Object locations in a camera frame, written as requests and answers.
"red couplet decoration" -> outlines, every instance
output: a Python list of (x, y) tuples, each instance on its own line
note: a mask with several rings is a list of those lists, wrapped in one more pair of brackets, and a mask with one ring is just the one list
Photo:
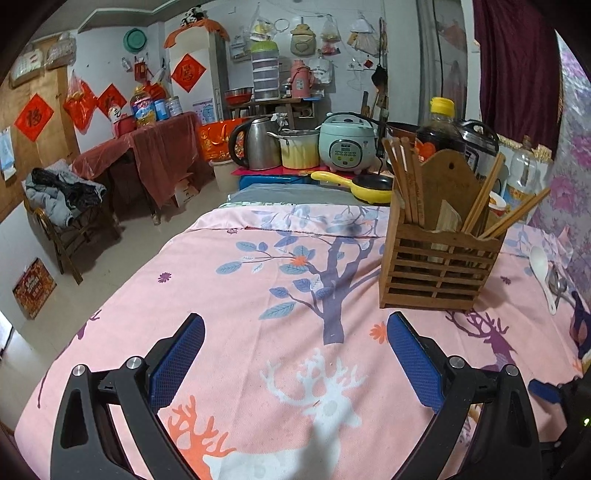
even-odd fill
[(37, 140), (41, 131), (53, 115), (53, 109), (45, 100), (35, 94), (18, 116), (14, 125), (32, 142)]
[(107, 118), (109, 118), (109, 108), (111, 107), (111, 104), (117, 105), (119, 108), (123, 108), (125, 105), (127, 105), (127, 100), (125, 100), (125, 97), (121, 95), (119, 90), (117, 90), (117, 87), (112, 83), (98, 99), (98, 107)]
[(174, 69), (172, 78), (189, 93), (206, 70), (207, 68), (187, 53)]

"floral wall covering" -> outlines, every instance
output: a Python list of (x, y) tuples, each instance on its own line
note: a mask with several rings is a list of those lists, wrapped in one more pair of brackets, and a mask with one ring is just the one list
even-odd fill
[(532, 225), (559, 235), (569, 228), (574, 253), (567, 269), (580, 295), (591, 304), (591, 83), (559, 38), (564, 111), (551, 173), (551, 193)]

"orange antler pattern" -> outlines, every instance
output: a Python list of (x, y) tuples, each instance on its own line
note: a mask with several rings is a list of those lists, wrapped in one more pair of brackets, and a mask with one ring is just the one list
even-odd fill
[[(191, 441), (190, 447), (188, 449), (182, 449), (177, 445), (178, 450), (181, 452), (187, 463), (201, 480), (213, 480), (208, 465), (203, 461), (204, 455), (209, 455), (212, 457), (225, 457), (228, 453), (232, 453), (236, 449), (229, 448), (222, 450), (222, 445), (228, 437), (228, 432), (222, 434), (222, 436), (217, 441), (211, 440), (204, 443), (204, 440), (213, 439), (219, 433), (218, 430), (214, 430), (213, 428), (215, 418), (213, 416), (209, 417), (207, 427), (203, 433), (195, 433), (195, 424), (197, 423), (198, 415), (197, 403), (193, 395), (189, 397), (189, 402), (190, 404), (185, 405), (184, 408), (183, 405), (173, 408), (173, 412), (179, 415), (179, 417), (177, 423), (173, 423), (172, 416), (168, 418), (168, 434), (176, 444), (181, 435), (189, 432)], [(185, 422), (187, 423), (187, 427), (182, 428), (183, 423)], [(208, 448), (214, 443), (216, 444), (215, 449), (213, 451), (208, 450)]]

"white deer pattern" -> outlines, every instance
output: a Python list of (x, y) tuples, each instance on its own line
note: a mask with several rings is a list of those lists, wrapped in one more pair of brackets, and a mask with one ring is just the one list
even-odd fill
[[(319, 349), (302, 364), (306, 373), (298, 372), (297, 381), (304, 389), (301, 399), (291, 398), (275, 386), (275, 372), (281, 364), (267, 362), (267, 372), (260, 372), (267, 390), (281, 403), (305, 408), (302, 415), (312, 416), (310, 441), (299, 449), (280, 450), (271, 453), (232, 452), (223, 458), (204, 456), (213, 480), (329, 480), (340, 456), (339, 429), (345, 424), (351, 428), (361, 425), (361, 418), (354, 412), (347, 390), (357, 388), (366, 376), (357, 379), (357, 365), (349, 375), (340, 358), (336, 360), (336, 371), (332, 377), (326, 373), (326, 362)], [(313, 377), (314, 371), (320, 373)], [(324, 381), (326, 393), (317, 397), (314, 386)]]

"bed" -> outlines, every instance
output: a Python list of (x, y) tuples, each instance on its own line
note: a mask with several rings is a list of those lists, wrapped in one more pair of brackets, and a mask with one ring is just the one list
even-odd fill
[[(195, 312), (206, 340), (171, 406), (158, 416), (204, 480), (389, 479), (428, 425), (386, 338), (378, 308), (389, 209), (226, 205), (202, 216), (127, 281), (81, 328), (31, 396), (15, 437), (49, 478), (53, 427), (72, 368), (114, 369), (145, 355)], [(567, 260), (557, 239), (512, 228), (474, 310), (402, 310), (420, 335), (473, 367), (517, 365), (524, 381), (580, 375), (573, 309), (548, 313), (528, 266), (532, 245)], [(532, 400), (541, 440), (564, 429)], [(120, 411), (137, 475), (151, 478)], [(461, 453), (474, 429), (467, 420)], [(452, 471), (458, 462), (450, 462)]]

